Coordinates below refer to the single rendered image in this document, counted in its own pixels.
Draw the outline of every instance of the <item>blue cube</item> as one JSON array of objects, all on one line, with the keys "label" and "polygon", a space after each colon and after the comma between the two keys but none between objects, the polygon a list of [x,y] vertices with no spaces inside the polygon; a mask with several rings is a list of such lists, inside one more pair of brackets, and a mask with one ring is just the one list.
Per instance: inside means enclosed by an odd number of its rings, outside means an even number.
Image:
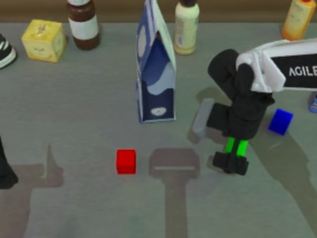
[{"label": "blue cube", "polygon": [[285,135],[292,118],[292,113],[283,111],[282,109],[276,109],[268,129],[277,134]]}]

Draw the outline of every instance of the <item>black bottle cap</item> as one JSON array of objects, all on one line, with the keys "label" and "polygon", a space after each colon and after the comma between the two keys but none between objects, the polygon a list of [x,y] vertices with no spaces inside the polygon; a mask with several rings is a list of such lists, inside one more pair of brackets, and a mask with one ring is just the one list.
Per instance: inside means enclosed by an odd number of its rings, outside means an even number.
[{"label": "black bottle cap", "polygon": [[197,0],[180,0],[180,4],[184,7],[193,7],[197,3]]}]

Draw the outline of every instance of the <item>white bottle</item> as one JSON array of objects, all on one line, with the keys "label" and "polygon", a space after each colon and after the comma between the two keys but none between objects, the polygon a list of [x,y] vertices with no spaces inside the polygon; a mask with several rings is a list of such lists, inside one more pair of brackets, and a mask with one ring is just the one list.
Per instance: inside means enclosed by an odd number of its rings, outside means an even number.
[{"label": "white bottle", "polygon": [[197,0],[180,0],[175,10],[174,49],[190,55],[196,49],[199,7]]}]

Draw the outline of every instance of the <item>red cube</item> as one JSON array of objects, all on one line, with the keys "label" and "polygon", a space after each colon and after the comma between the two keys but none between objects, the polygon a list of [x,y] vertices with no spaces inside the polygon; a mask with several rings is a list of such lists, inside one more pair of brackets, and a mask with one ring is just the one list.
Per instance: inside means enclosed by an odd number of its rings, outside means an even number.
[{"label": "red cube", "polygon": [[116,169],[119,175],[136,173],[136,152],[133,149],[117,150]]}]

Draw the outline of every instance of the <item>table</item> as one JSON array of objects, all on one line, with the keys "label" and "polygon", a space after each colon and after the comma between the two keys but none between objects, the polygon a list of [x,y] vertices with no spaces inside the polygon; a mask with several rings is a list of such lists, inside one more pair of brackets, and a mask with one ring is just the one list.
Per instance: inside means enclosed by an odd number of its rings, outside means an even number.
[{"label": "table", "polygon": [[[177,56],[177,120],[151,124],[137,116],[136,24],[103,24],[102,44],[91,52],[71,39],[58,64],[27,59],[26,27],[0,24],[19,52],[0,71],[0,133],[20,177],[0,191],[0,237],[317,236],[317,117],[308,92],[274,95],[247,149],[245,177],[210,167],[225,144],[219,132],[200,142],[190,133],[203,98],[229,103],[207,74],[215,54],[279,40],[279,24],[201,24],[195,54]],[[284,137],[266,128],[276,108],[294,113]],[[116,174],[118,148],[136,149],[136,175]],[[155,163],[196,167],[154,177]]]}]

